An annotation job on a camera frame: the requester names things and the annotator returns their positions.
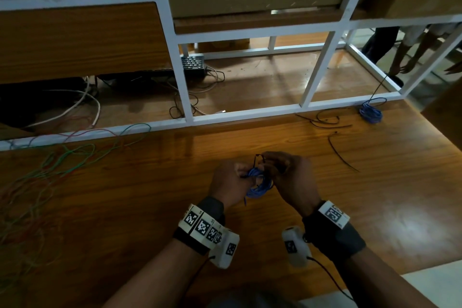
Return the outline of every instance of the wrist strap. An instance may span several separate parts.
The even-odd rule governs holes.
[[[198,206],[190,205],[184,214],[173,237],[201,255],[221,241],[225,228],[225,215],[222,202],[207,197],[200,203],[205,209],[218,216],[218,220],[211,217],[208,212]]]
[[[365,248],[366,243],[349,223],[349,217],[330,201],[327,202],[302,219],[305,240],[315,245],[332,262],[343,262]]]

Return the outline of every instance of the wooden tabletop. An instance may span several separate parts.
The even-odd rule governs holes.
[[[332,130],[295,115],[153,132],[113,151],[56,187],[41,212],[41,263],[54,261],[21,276],[0,295],[0,306],[100,306],[170,240],[188,205],[206,195],[222,159],[250,162],[265,150],[311,157],[321,197],[347,212],[369,247],[400,274],[461,259],[462,153],[405,101],[382,108],[377,125],[363,121],[354,108],[322,113],[353,125],[331,140],[359,172],[330,147]],[[37,168],[57,148],[0,154],[1,184]],[[28,205],[27,198],[20,201]],[[226,225],[241,237],[233,262],[227,270],[207,264],[187,299],[207,302],[254,285],[292,299],[335,290],[316,264],[290,266],[281,231],[297,224],[300,217],[275,189],[232,208]],[[311,250],[339,279],[334,266]],[[4,247],[0,251],[4,274],[17,258]]]

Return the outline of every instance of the white sensor device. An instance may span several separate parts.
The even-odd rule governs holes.
[[[282,240],[286,245],[286,251],[289,255],[289,262],[294,267],[305,267],[308,265],[308,259],[311,257],[311,251],[308,244],[303,240],[303,231],[298,226],[285,229],[282,232]]]
[[[208,253],[209,258],[215,256],[210,261],[218,268],[227,269],[234,257],[238,243],[239,235],[224,228],[221,241]]]

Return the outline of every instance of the coiled blue wire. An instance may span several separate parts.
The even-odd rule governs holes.
[[[369,101],[366,101],[365,103],[361,105],[361,108],[359,109],[359,114],[367,122],[372,123],[372,124],[381,122],[384,116],[382,114],[382,111],[380,111],[379,109],[369,104]]]
[[[252,168],[248,173],[247,176],[249,177],[261,177],[263,178],[262,182],[253,187],[250,188],[250,190],[247,192],[246,196],[251,199],[257,199],[262,197],[269,189],[273,187],[273,181],[266,177],[263,174],[263,171],[260,171],[257,167]]]

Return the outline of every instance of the white shelf frame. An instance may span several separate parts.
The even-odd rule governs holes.
[[[326,108],[346,107],[353,105],[360,105],[369,99],[369,95],[356,96],[343,99],[332,99],[326,101],[312,101],[313,95],[317,89],[318,84],[323,78],[327,64],[329,63],[333,53],[336,49],[345,49],[350,53],[364,68],[367,69],[378,81],[385,78],[385,74],[376,65],[371,63],[357,48],[351,45],[351,40],[354,36],[355,30],[360,28],[372,27],[389,27],[389,26],[408,26],[408,25],[424,25],[431,23],[444,23],[444,22],[462,22],[462,14],[458,15],[442,15],[432,17],[420,17],[411,19],[360,19],[350,20],[351,15],[358,3],[358,0],[343,0],[340,9],[343,11],[342,17],[336,22],[312,23],[302,25],[289,25],[277,27],[261,27],[251,29],[238,29],[229,31],[217,32],[200,32],[191,34],[176,34],[172,15],[170,12],[169,0],[0,0],[0,11],[9,10],[27,10],[27,9],[40,9],[40,8],[56,8],[56,7],[81,7],[91,5],[110,5],[110,4],[124,4],[124,3],[137,3],[137,2],[150,2],[153,1],[157,4],[159,11],[162,28],[165,34],[170,60],[172,63],[173,71],[175,73],[176,83],[178,85],[179,94],[183,107],[189,107],[189,94],[184,76],[181,57],[179,55],[178,46],[182,47],[182,51],[186,55],[198,56],[200,54],[188,54],[188,43],[210,42],[220,40],[232,40],[242,38],[260,38],[269,37],[269,44],[267,48],[247,49],[239,51],[222,51],[201,54],[208,59],[217,58],[237,58],[245,56],[261,56],[294,53],[303,51],[321,51],[320,56],[316,62],[313,73],[309,79],[307,87],[303,93],[302,100],[299,104],[265,107],[258,109],[250,109],[237,112],[224,112],[216,113],[206,116],[193,116],[190,109],[184,110],[185,118],[169,119],[155,122],[143,122],[150,126],[151,131],[165,130],[173,128],[181,128],[186,126],[214,124],[222,122],[230,122],[241,119],[269,117],[297,112],[315,111]],[[303,33],[314,32],[329,32],[325,43],[318,44],[304,44],[292,46],[275,46],[276,37],[280,35],[294,35]],[[409,92],[420,82],[425,76],[433,69],[433,67],[448,54],[462,40],[462,25],[448,37],[446,42],[430,57],[430,59],[421,66],[412,78],[401,89],[392,80],[386,78],[384,86],[388,89],[389,93],[380,94],[381,97],[386,97],[388,100],[399,100],[406,97]],[[115,134],[120,134],[129,125],[106,127]],[[135,134],[147,130],[145,125],[136,125],[126,132],[126,134]],[[67,133],[66,137],[63,135],[50,134],[34,138],[20,138],[12,141],[0,141],[0,150],[8,150],[11,148],[19,148],[24,146],[42,146],[61,142],[81,141],[95,138],[105,138],[113,136],[104,130],[89,130],[81,131],[78,133]]]

